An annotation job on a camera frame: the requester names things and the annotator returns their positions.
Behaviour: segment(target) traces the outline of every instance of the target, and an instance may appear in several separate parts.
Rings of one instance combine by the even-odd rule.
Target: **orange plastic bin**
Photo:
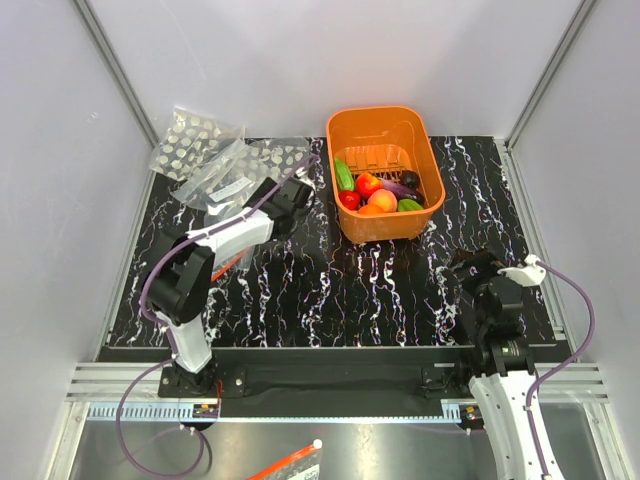
[[[427,130],[417,112],[407,107],[370,107],[342,110],[327,122],[327,144],[333,193],[340,228],[353,243],[415,238],[444,202],[440,170]],[[425,197],[424,210],[380,215],[359,215],[347,210],[338,198],[334,158],[345,162],[355,177],[369,172],[397,180],[402,170],[420,177],[418,189]]]

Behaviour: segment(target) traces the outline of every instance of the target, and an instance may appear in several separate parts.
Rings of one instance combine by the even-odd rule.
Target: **marble tabletop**
[[[341,233],[324,138],[310,172],[317,201],[285,241],[255,249],[248,270],[212,285],[203,315],[216,347],[423,346],[468,343],[470,298],[447,265],[457,248],[491,248],[515,265],[528,253],[500,157],[490,137],[432,137],[447,191],[441,209],[414,240],[354,245]],[[156,175],[124,292],[106,345],[166,346],[141,319],[141,273],[160,229],[200,227],[204,213],[178,203],[179,184]],[[531,344],[555,343],[538,288],[525,289],[521,322]]]

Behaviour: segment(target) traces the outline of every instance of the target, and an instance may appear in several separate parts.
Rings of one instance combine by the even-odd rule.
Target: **green cucumber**
[[[336,171],[336,183],[338,184],[338,190],[340,190],[341,192],[344,192],[345,190],[353,192],[356,184],[353,180],[353,175],[351,175],[351,170],[349,170],[347,164],[336,157],[333,160],[333,166]]]
[[[416,210],[422,210],[422,205],[409,198],[404,198],[398,201],[398,212],[415,212]]]

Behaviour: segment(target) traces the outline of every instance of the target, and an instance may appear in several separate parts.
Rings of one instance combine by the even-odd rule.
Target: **gray floor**
[[[586,417],[577,405],[545,405],[543,415],[556,458],[567,480],[604,479]],[[149,443],[170,425],[126,423],[136,458],[165,474],[188,467],[197,441],[175,432]],[[308,445],[323,441],[320,478],[495,480],[495,464],[485,434],[467,437],[448,425],[227,424],[206,430],[213,451],[189,478],[245,479]],[[89,422],[74,465],[74,480],[149,478],[123,461],[111,422]]]

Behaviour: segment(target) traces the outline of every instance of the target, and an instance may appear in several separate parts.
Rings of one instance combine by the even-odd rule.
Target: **gray wall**
[[[253,136],[407,104],[432,135],[505,136],[579,0],[92,0],[156,129],[174,105]]]
[[[0,3],[0,477],[42,478],[149,149],[70,1]]]
[[[599,2],[516,145],[549,261],[581,283],[598,315],[589,350],[640,473],[640,3]],[[586,310],[563,291],[584,338]]]

